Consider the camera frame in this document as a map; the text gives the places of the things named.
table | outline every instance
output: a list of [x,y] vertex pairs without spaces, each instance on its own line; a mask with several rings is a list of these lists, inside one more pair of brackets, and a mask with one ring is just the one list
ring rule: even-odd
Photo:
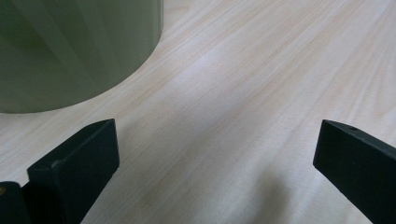
[[83,223],[370,223],[312,160],[323,119],[396,145],[396,2],[164,0],[117,87],[0,115],[0,177],[114,118],[121,165]]

wooden table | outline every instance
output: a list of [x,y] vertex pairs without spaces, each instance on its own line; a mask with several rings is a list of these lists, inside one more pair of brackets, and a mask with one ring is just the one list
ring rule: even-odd
[[312,165],[323,119],[396,145],[396,1],[165,0],[117,87],[0,115],[0,177],[115,118],[120,169],[83,223],[370,223]]

